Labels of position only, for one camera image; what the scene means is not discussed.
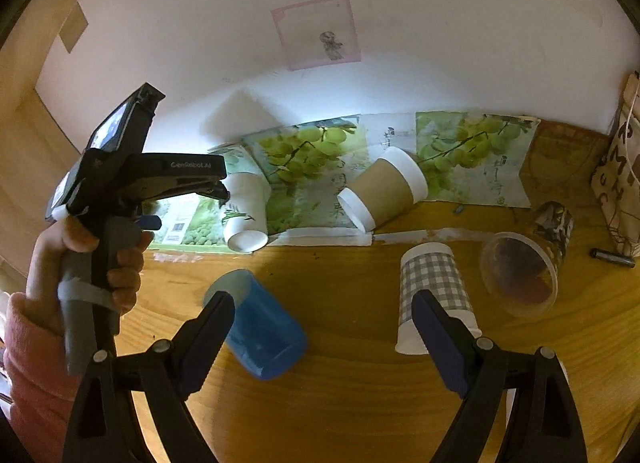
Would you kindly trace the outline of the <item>person's left hand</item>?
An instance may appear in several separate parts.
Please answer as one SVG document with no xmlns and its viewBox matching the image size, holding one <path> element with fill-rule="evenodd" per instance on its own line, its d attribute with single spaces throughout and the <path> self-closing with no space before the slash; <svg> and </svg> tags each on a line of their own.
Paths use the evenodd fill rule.
<svg viewBox="0 0 640 463">
<path fill-rule="evenodd" d="M 129 313 L 137 303 L 143 253 L 152 239 L 152 232 L 143 231 L 136 246 L 118 252 L 118 267 L 107 274 L 119 313 Z M 30 321 L 58 336 L 63 335 L 64 321 L 58 304 L 62 257 L 67 251 L 92 253 L 98 245 L 99 240 L 75 217 L 67 217 L 43 231 L 32 252 L 26 279 L 24 315 Z"/>
</svg>

